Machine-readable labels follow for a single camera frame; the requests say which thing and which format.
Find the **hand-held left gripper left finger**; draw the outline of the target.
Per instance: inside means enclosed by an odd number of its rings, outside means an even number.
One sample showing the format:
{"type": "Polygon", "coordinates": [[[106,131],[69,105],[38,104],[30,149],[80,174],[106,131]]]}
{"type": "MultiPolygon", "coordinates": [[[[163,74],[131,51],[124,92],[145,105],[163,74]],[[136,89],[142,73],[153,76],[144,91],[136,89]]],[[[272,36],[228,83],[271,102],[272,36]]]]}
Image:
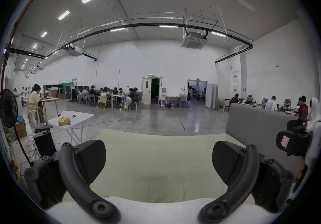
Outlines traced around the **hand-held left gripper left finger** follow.
{"type": "Polygon", "coordinates": [[[90,185],[106,163],[106,148],[101,140],[72,146],[65,142],[60,151],[43,156],[24,172],[30,197],[43,210],[61,203],[68,192],[90,217],[100,223],[120,221],[117,207],[103,199],[90,185]]]}

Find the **person's right hand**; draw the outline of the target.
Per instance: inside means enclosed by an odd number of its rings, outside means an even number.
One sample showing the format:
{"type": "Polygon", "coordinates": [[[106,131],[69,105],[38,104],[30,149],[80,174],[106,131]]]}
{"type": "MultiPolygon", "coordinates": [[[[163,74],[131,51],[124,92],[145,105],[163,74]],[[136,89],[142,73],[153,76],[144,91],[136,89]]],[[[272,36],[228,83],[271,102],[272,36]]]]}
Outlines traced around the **person's right hand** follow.
{"type": "Polygon", "coordinates": [[[308,171],[308,166],[306,165],[306,163],[303,163],[302,166],[300,167],[299,173],[296,177],[296,182],[295,182],[295,187],[293,188],[293,192],[297,191],[297,189],[299,188],[301,182],[303,181],[307,171],[308,171]]]}

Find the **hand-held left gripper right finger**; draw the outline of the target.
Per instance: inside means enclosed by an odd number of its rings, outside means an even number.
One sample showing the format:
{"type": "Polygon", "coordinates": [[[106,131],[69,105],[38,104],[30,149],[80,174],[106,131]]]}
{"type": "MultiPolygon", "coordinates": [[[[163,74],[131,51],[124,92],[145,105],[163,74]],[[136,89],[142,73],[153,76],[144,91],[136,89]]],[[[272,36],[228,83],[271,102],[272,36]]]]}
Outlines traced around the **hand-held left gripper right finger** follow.
{"type": "Polygon", "coordinates": [[[212,151],[212,164],[228,189],[199,211],[198,219],[201,223],[221,223],[230,217],[250,194],[255,205],[270,213],[283,210],[294,174],[275,159],[266,159],[255,145],[242,148],[228,141],[216,142],[212,151]]]}

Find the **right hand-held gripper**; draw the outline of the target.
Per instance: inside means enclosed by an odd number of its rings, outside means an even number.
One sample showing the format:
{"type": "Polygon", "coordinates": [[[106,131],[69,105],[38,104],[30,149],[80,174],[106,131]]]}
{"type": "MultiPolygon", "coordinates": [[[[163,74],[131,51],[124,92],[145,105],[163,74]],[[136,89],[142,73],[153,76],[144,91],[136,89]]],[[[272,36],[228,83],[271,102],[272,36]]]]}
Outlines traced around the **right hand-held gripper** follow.
{"type": "Polygon", "coordinates": [[[314,166],[321,151],[321,108],[318,99],[311,100],[311,120],[297,119],[287,123],[287,130],[276,136],[276,146],[287,156],[305,157],[307,166],[314,166]]]}

